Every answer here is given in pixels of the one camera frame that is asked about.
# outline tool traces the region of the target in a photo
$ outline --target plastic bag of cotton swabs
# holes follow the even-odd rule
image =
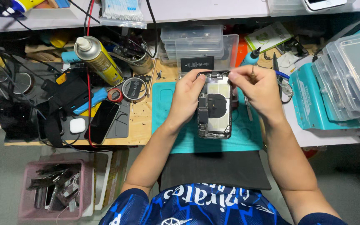
[[[146,29],[141,0],[102,0],[101,25]]]

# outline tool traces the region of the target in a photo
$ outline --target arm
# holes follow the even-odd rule
[[[268,142],[270,170],[286,200],[294,223],[306,215],[325,212],[340,217],[318,188],[315,174],[283,114],[274,70],[255,66],[235,68],[229,74],[260,113]]]
[[[198,78],[196,76],[202,71],[206,70],[192,70],[177,82],[167,119],[153,133],[147,145],[137,156],[121,192],[138,188],[149,195],[162,172],[180,129],[190,121],[197,109],[198,96],[205,84],[205,76]]]

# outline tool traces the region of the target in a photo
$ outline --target white nozzle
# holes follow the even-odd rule
[[[3,16],[9,16],[9,13],[13,14],[15,13],[15,10],[13,8],[7,8],[5,11],[3,11]]]
[[[79,48],[81,48],[82,50],[88,50],[91,48],[91,43],[86,38],[77,38],[76,42]]]

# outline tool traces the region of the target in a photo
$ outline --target pink plastic basket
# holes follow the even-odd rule
[[[55,164],[81,164],[80,171],[80,186],[79,186],[79,204],[80,206],[70,212],[66,209],[64,212],[52,211],[48,212],[47,209],[36,209],[34,207],[34,196],[36,191],[29,191],[27,188],[30,185],[31,179],[38,177],[37,170],[43,168],[46,165]],[[77,220],[79,219],[83,211],[91,204],[91,188],[92,188],[92,165],[84,162],[81,159],[69,160],[69,161],[49,161],[49,162],[30,162],[27,164],[24,171],[22,194],[20,197],[19,205],[19,220]]]

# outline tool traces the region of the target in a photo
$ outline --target teal silicone mat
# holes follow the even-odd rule
[[[175,87],[176,82],[154,84],[152,90],[152,133],[155,132],[168,116]],[[253,121],[250,121],[244,102],[244,95],[240,89],[238,90],[238,97],[240,105],[238,109],[233,110],[233,127],[229,139],[203,139],[198,137],[198,125],[196,116],[194,116],[180,131],[171,153],[257,151],[262,149],[262,136],[258,115],[252,108]]]

